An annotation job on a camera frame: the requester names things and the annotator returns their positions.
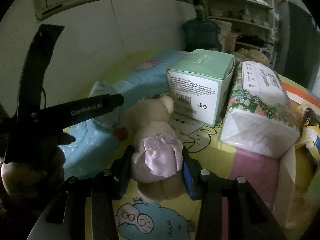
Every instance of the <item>metal screw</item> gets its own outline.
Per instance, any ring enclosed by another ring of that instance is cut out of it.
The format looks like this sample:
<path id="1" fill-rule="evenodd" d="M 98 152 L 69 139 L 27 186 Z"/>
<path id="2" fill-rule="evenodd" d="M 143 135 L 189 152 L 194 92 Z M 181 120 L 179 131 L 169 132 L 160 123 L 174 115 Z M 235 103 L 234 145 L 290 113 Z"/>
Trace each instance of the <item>metal screw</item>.
<path id="1" fill-rule="evenodd" d="M 73 184 L 73 183 L 75 183 L 77 180 L 78 180 L 77 177 L 72 176 L 72 177 L 70 177 L 70 178 L 68 179 L 68 183 L 69 183 L 69 184 Z"/>
<path id="2" fill-rule="evenodd" d="M 245 183 L 245 182 L 246 182 L 246 179 L 245 179 L 244 177 L 238 177 L 238 178 L 237 178 L 237 181 L 238 181 L 239 183 Z"/>
<path id="3" fill-rule="evenodd" d="M 204 176 L 208 176 L 210 174 L 210 171 L 206 170 L 206 169 L 203 169 L 200 171 L 202 175 Z"/>
<path id="4" fill-rule="evenodd" d="M 106 170 L 104 170 L 104 171 L 102 172 L 103 176 L 109 176 L 109 175 L 111 175 L 111 173 L 112 173 L 112 171 L 109 170 L 109 169 L 106 169 Z"/>

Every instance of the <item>stuffed toy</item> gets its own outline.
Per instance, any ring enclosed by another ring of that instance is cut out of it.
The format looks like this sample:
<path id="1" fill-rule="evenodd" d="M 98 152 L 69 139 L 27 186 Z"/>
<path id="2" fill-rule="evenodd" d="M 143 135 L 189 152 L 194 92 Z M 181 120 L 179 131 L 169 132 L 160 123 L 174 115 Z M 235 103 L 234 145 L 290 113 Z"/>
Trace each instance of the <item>stuffed toy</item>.
<path id="1" fill-rule="evenodd" d="M 134 135 L 131 179 L 144 201 L 159 203 L 184 192 L 182 143 L 171 126 L 173 100 L 169 96 L 138 101 L 122 119 Z"/>

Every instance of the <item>bottle neck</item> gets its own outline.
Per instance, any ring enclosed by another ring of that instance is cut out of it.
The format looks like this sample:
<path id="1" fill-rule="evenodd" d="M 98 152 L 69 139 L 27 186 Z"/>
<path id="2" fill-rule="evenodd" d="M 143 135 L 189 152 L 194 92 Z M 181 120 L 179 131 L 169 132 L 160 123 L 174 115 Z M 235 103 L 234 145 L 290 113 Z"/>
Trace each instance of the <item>bottle neck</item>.
<path id="1" fill-rule="evenodd" d="M 204 16 L 203 16 L 203 7 L 201 5 L 196 5 L 194 6 L 195 10 L 196 10 L 196 19 L 197 20 L 203 20 Z"/>

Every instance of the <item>green box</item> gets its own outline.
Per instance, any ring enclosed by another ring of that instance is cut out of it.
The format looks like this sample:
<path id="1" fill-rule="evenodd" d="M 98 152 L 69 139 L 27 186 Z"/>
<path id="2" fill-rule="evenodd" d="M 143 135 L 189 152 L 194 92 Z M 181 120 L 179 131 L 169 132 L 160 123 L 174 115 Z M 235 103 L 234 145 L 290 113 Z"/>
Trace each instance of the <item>green box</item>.
<path id="1" fill-rule="evenodd" d="M 166 70 L 174 111 L 215 124 L 234 70 L 231 54 L 196 49 Z"/>

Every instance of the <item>box lid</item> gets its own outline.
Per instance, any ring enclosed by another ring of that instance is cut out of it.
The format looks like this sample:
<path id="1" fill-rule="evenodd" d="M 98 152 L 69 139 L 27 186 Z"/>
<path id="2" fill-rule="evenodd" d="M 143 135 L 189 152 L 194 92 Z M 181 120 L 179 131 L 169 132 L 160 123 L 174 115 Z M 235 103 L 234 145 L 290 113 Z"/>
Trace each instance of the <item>box lid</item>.
<path id="1" fill-rule="evenodd" d="M 232 71 L 233 65 L 234 56 L 231 54 L 196 49 L 176 61 L 168 70 L 200 74 L 222 80 Z"/>

